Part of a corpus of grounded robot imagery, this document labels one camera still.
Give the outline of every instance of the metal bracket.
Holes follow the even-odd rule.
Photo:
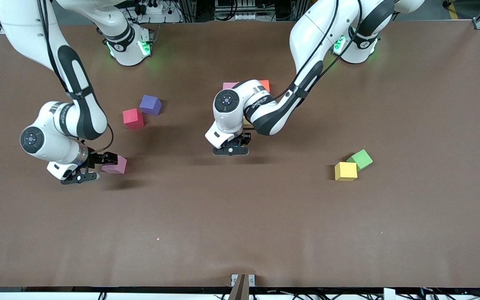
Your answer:
[[[248,155],[249,148],[245,145],[251,142],[251,133],[242,133],[236,138],[232,139],[230,142],[226,142],[222,145],[221,148],[213,148],[212,153],[214,155]]]
[[[229,294],[229,299],[249,300],[249,287],[251,286],[251,279],[253,279],[253,284],[255,284],[255,275],[233,274],[231,276],[233,288],[231,290],[231,294]]]
[[[396,290],[390,288],[383,288],[382,290],[383,300],[396,300]]]
[[[474,25],[474,29],[480,29],[480,23],[477,22],[477,18],[473,17],[472,18],[472,23]]]
[[[231,286],[235,285],[237,279],[238,279],[238,274],[231,275]],[[247,279],[249,281],[249,287],[256,287],[256,285],[255,285],[255,274],[249,274]]]

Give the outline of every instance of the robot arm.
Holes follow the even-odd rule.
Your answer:
[[[134,66],[151,55],[153,33],[137,24],[129,24],[114,7],[124,0],[57,0],[66,10],[94,22],[107,40],[111,55],[124,66]]]
[[[91,154],[95,158],[92,167],[93,163],[101,163],[103,158],[90,153],[78,139],[93,140],[102,135],[107,128],[107,117],[77,53],[60,32],[51,3],[0,0],[0,20],[12,46],[53,70],[72,99],[72,103],[51,101],[42,106],[36,121],[21,133],[22,148],[35,158],[50,162],[47,169],[60,180],[89,161]]]
[[[357,0],[319,0],[292,28],[290,49],[297,75],[277,102],[258,80],[240,82],[215,97],[215,123],[207,140],[221,148],[242,133],[242,117],[257,133],[274,135],[305,99],[323,71],[323,58],[358,16]]]
[[[421,4],[423,0],[400,2]],[[344,51],[337,55],[349,63],[361,63],[373,52],[377,34],[389,23],[393,13],[393,0],[318,0],[290,34],[297,75],[284,97],[277,102],[257,80],[241,82],[219,92],[213,106],[215,123],[205,135],[207,140],[216,149],[228,148],[228,154],[234,154],[235,148],[248,142],[238,139],[244,116],[259,134],[279,132],[325,73],[323,58],[329,48],[338,42]],[[344,47],[345,38],[348,44]]]
[[[395,0],[394,11],[400,13],[411,13],[417,10],[424,0]]]

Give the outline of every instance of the yellow cube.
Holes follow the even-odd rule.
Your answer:
[[[352,182],[357,178],[357,164],[354,162],[339,162],[335,165],[335,180]]]

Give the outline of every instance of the power strip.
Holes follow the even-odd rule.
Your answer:
[[[255,13],[237,13],[235,14],[235,20],[254,20],[257,18]]]
[[[162,15],[162,11],[164,11],[164,3],[162,1],[157,1],[157,7],[148,6],[145,13],[150,15]]]

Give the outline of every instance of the green cube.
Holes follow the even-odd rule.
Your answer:
[[[366,150],[362,149],[360,150],[359,152],[356,152],[355,154],[353,154],[348,160],[347,162],[354,162],[357,164],[357,171],[360,171],[362,169],[364,169],[365,167],[371,165],[371,163],[373,162],[373,160],[371,159],[371,157],[368,155],[368,153],[366,152]]]

